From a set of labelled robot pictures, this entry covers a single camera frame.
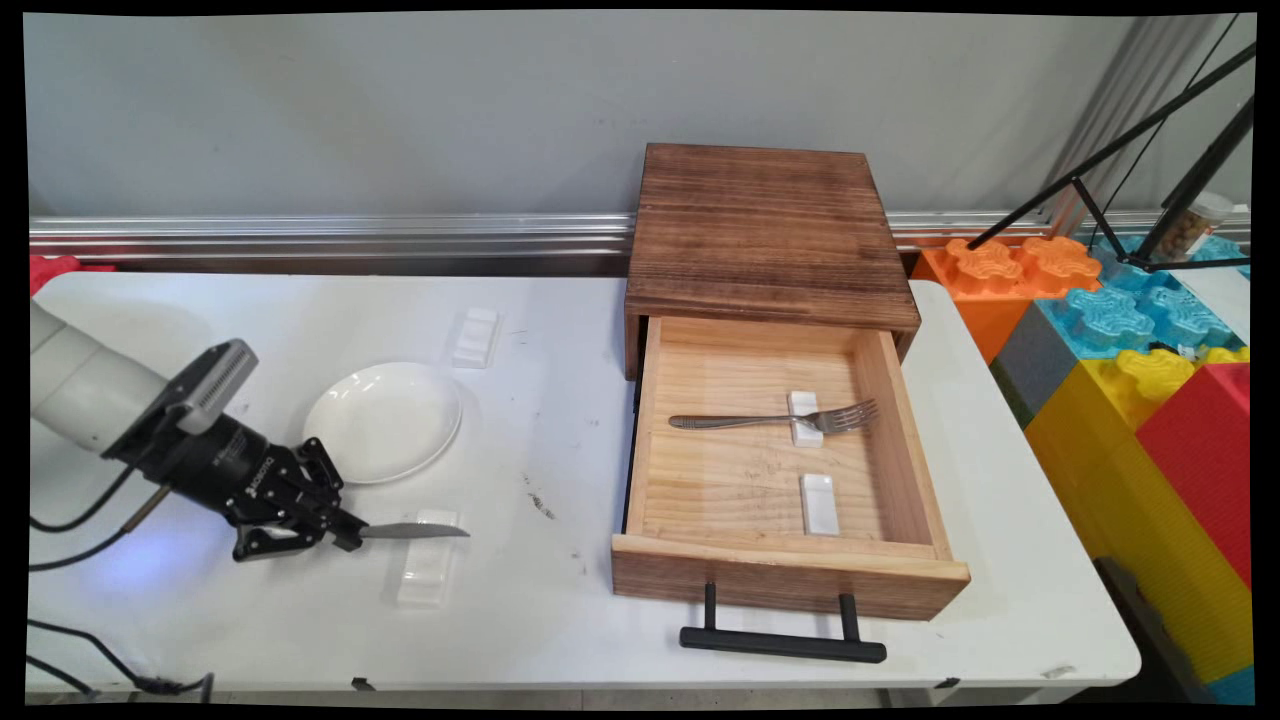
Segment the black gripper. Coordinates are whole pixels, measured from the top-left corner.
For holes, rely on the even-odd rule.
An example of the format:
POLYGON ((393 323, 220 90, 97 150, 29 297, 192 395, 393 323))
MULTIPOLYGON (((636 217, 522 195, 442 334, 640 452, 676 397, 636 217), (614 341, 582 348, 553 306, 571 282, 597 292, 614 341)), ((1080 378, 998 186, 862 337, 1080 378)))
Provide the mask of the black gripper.
POLYGON ((369 524, 342 507, 344 482, 319 438, 274 445, 228 415, 202 434, 172 438, 157 455, 157 482, 237 527, 236 562, 294 556, 326 536, 348 553, 364 546, 369 524), (275 521, 305 529, 262 527, 275 521))

